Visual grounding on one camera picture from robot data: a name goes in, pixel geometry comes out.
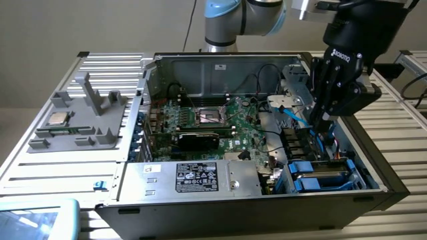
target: black cable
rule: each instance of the black cable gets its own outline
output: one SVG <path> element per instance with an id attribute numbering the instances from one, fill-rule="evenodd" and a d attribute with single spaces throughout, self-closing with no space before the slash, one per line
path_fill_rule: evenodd
<path id="1" fill-rule="evenodd" d="M 260 108 L 260 105 L 262 104 L 264 104 L 264 103 L 267 103 L 267 101 L 259 101 L 258 99 L 256 99 L 256 97 L 251 97 L 251 99 L 255 99 L 256 100 L 256 104 L 258 104 L 258 106 L 256 106 L 256 111 L 259 110 L 259 108 Z M 254 107 L 254 105 L 255 105 L 255 103 L 251 105 L 251 107 L 248 108 L 248 111 L 247 111 L 247 114 L 246 114 L 246 118 L 248 118 L 248 116 L 250 116 L 250 113 L 251 113 L 251 110 L 252 110 L 252 107 Z"/>
<path id="2" fill-rule="evenodd" d="M 418 99 L 418 102 L 416 102 L 414 108 L 418 108 L 418 107 L 420 106 L 422 101 L 423 101 L 423 99 L 426 98 L 426 95 L 427 95 L 427 88 L 424 89 L 424 92 L 420 94 L 419 99 Z"/>
<path id="3" fill-rule="evenodd" d="M 248 118 L 248 116 L 250 116 L 250 112 L 251 112 L 251 109 L 252 109 L 254 105 L 255 105 L 255 103 L 254 103 L 254 104 L 251 105 L 251 107 L 248 108 L 246 118 Z M 275 131 L 267 131 L 267 130 L 258 129 L 256 127 L 252 126 L 251 123 L 250 123 L 248 125 L 251 126 L 251 128 L 252 128 L 254 130 L 256 130 L 256 131 L 259 131 L 259 132 L 263 132 L 263 133 L 276 134 L 276 135 L 280 137 L 280 133 L 278 133 L 278 132 L 275 132 Z"/>
<path id="4" fill-rule="evenodd" d="M 192 27 L 192 22 L 194 22 L 194 15 L 195 15 L 195 9 L 196 9 L 196 4 L 198 0 L 194 0 L 194 6 L 192 6 L 192 11 L 191 11 L 191 16 L 190 16 L 190 23 L 188 23 L 188 29 L 187 29 L 187 36 L 184 40 L 184 46 L 182 47 L 182 51 L 186 51 L 186 45 L 187 45 L 187 40 L 188 40 L 188 34 L 190 34 L 190 29 Z"/>
<path id="5" fill-rule="evenodd" d="M 338 5 L 338 10 L 348 10 L 348 9 L 352 9 L 363 4 L 367 4 L 370 2 L 374 2 L 376 0 L 355 0 L 355 1 L 350 1 L 350 2 L 346 2 L 346 3 L 340 3 Z"/>
<path id="6" fill-rule="evenodd" d="M 260 85 L 260 74 L 262 74 L 262 70 L 264 67 L 267 66 L 272 66 L 275 69 L 276 69 L 276 72 L 278 72 L 278 76 L 279 76 L 279 80 L 278 82 L 280 83 L 280 80 L 282 80 L 282 71 L 279 69 L 279 67 L 276 65 L 274 65 L 272 63 L 266 63 L 260 69 L 258 70 L 258 74 L 256 74 L 256 94 L 259 94 L 262 92 L 262 85 Z"/>
<path id="7" fill-rule="evenodd" d="M 427 99 L 427 96 L 424 94 L 422 94 L 420 96 L 416 96 L 416 97 L 408 97 L 406 96 L 406 91 L 408 89 L 408 87 L 416 82 L 419 81 L 420 79 L 426 78 L 427 77 L 427 73 L 419 75 L 412 81 L 410 81 L 404 87 L 402 88 L 402 91 L 400 91 L 400 97 L 406 100 L 419 100 L 419 99 Z"/>
<path id="8" fill-rule="evenodd" d="M 182 87 L 182 84 L 179 82 L 171 82 L 168 85 L 167 85 L 167 89 L 166 89 L 166 98 L 170 99 L 170 90 L 171 90 L 171 87 L 174 85 L 178 85 L 179 87 Z"/>
<path id="9" fill-rule="evenodd" d="M 258 143 L 256 143 L 256 146 L 255 146 L 255 148 L 256 148 L 256 150 L 260 152 L 260 153 L 264 153 L 264 154 L 267 154 L 267 153 L 271 153 L 272 151 L 276 151 L 278 149 L 283 149 L 284 147 L 283 146 L 280 146 L 280 147 L 276 147 L 274 150 L 270 150 L 270 151 L 263 151 L 263 150 L 260 150 L 260 142 L 262 142 L 263 140 L 260 140 Z"/>
<path id="10" fill-rule="evenodd" d="M 258 104 L 256 104 L 256 112 L 258 113 L 271 113 L 271 111 L 266 108 L 266 104 L 268 103 L 268 100 L 264 100 L 264 101 L 256 101 Z"/>

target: cpu socket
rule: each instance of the cpu socket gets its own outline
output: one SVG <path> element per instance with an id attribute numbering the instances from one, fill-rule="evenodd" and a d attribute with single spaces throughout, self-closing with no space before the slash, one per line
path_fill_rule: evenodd
<path id="1" fill-rule="evenodd" d="M 198 108 L 195 115 L 196 122 L 200 124 L 222 124 L 224 123 L 226 113 L 218 108 Z"/>

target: motherboard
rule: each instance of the motherboard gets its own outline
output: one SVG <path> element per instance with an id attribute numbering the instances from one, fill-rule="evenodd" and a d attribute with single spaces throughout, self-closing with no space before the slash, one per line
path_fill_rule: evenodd
<path id="1" fill-rule="evenodd" d="M 268 153 L 264 133 L 256 130 L 260 128 L 258 102 L 244 96 L 216 98 L 208 103 L 190 101 L 160 100 L 152 104 L 154 162 L 252 160 L 262 171 Z"/>

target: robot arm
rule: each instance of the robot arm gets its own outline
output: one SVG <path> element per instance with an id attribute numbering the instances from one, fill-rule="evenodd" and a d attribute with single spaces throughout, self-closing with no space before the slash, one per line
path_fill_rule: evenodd
<path id="1" fill-rule="evenodd" d="M 386 53 L 414 0 L 294 0 L 291 15 L 327 22 L 323 58 L 314 58 L 307 87 L 315 100 L 310 123 L 326 132 L 338 116 L 351 116 L 380 96 L 371 83 L 374 62 Z"/>
<path id="2" fill-rule="evenodd" d="M 286 20 L 283 0 L 206 0 L 204 52 L 236 52 L 238 35 L 274 34 Z"/>

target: teal plastic part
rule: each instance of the teal plastic part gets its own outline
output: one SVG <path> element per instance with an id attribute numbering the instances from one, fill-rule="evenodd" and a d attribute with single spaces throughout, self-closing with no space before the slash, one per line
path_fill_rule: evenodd
<path id="1" fill-rule="evenodd" d="M 0 202 L 0 212 L 52 208 L 57 208 L 57 215 L 48 239 L 78 240 L 80 231 L 80 205 L 75 199 Z"/>
<path id="2" fill-rule="evenodd" d="M 207 0 L 204 6 L 204 16 L 216 18 L 230 13 L 240 4 L 242 0 Z"/>
<path id="3" fill-rule="evenodd" d="M 271 34 L 276 34 L 283 26 L 283 23 L 286 22 L 286 17 L 287 17 L 287 4 L 283 0 L 283 9 L 282 9 L 282 13 L 279 16 L 278 21 L 275 22 L 275 25 L 272 26 L 272 29 L 270 30 L 270 32 L 266 34 L 266 36 L 271 35 Z"/>
<path id="4" fill-rule="evenodd" d="M 106 181 L 98 181 L 94 183 L 94 190 L 107 190 L 107 182 Z"/>

